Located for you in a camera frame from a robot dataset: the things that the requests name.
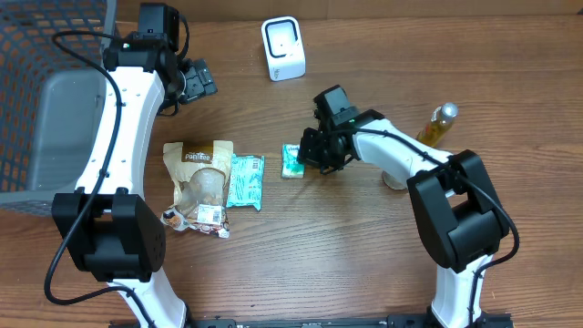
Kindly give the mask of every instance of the gray basket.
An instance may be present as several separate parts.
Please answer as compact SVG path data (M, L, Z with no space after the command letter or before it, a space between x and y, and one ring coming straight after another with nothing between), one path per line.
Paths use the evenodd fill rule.
M115 0L0 0L0 208L50 215L93 147L106 82L50 40L63 30L115 31ZM100 62L108 40L62 43Z

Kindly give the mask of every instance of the wood grain surface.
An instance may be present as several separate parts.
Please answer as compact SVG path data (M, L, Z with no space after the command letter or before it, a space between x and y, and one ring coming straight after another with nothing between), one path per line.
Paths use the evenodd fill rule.
M363 163L327 177L284 180L281 145L315 127L312 98L342 85L360 109L414 135L446 101L460 117L441 148L481 155L522 247L487 272L483 308L516 327L583 326L583 18L403 18L301 22L305 77L270 82L261 22L191 26L219 93L158 118L145 171L148 205L172 202L162 162L170 141L233 140L266 156L263 208L229 210L231 237L167 229L164 264L196 318L380 317L420 313L435 292L405 191ZM121 26L123 32L134 28ZM0 326L105 327L131 320L116 294L59 307L43 294L61 242L52 220L1 212ZM509 250L502 242L498 256ZM102 287L66 254L53 290Z
M118 21L137 22L142 0L118 1ZM583 0L159 0L194 22L297 19L575 15Z

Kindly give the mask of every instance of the green wrapper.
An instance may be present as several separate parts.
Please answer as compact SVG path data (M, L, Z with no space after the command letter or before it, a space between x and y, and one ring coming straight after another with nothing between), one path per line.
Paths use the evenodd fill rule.
M261 210L263 193L263 156L237 156L231 158L229 196L227 207L253 206Z
M300 145L283 145L283 148L281 149L283 157L283 168L281 169L282 178L303 178L304 166L298 162L299 151Z

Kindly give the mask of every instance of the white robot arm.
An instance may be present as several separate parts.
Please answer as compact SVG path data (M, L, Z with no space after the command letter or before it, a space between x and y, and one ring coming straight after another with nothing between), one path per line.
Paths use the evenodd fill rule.
M180 20L187 28L187 41L176 54ZM142 4L138 31L124 39L112 37L103 64L121 99L108 81L96 141L76 190L57 194L53 200L53 219L68 241L63 245L77 268L93 273L99 282L107 282L108 292L118 291L141 327L149 327L152 322L158 328L189 327L188 306L173 292L162 269L164 229L144 202L143 190L144 165L156 115L172 105L176 112L179 103L217 92L204 60L184 57L188 42L186 19L163 4ZM123 104L120 117L118 102ZM117 142L104 175L101 170L117 121ZM112 220L95 220L106 212ZM72 300L52 295L50 280L63 245L47 273L47 298L57 304L72 304L107 290Z
M405 135L386 118L376 119L363 125L362 129L386 131L397 135L443 163L447 163L449 157L452 156L447 151L427 147ZM418 172L422 170L430 171L436 167L434 163L424 160L416 152L394 138L387 138L382 135L366 132L357 132L353 136L353 144L356 149L356 154L361 161L383 169L404 186L407 184L407 180L414 177ZM470 303L470 291L472 290L474 272L478 267L491 260L492 255L483 255L467 264L466 269L462 272L455 272L451 268L445 269L437 266L437 284L435 287L435 297L431 303L431 311L436 320L444 328L465 328L468 326L467 308ZM478 281L476 290L476 302L474 304L474 317L476 319L482 314L479 299L483 281L483 279Z
M361 114L340 86L323 91L314 103L320 126L304 130L300 162L329 174L359 159L407 185L422 243L438 264L436 293L427 315L439 327L467 327L474 272L492 261L508 234L508 225L494 205L456 176L472 180L499 203L482 161L469 150L452 155L427 147L373 110ZM452 209L447 197L464 193L468 201ZM473 322L485 319L479 306L482 283L479 279L476 284Z

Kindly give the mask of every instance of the barcode label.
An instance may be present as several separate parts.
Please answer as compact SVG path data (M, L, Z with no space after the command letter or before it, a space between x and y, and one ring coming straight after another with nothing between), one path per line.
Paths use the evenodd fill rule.
M261 169L261 159L249 157L246 158L243 163L242 168L245 169L247 173L256 173Z
M222 207L213 205L199 205L199 215L197 223L220 225L222 217Z
M215 210L214 214L212 214L212 221L220 224L220 210Z

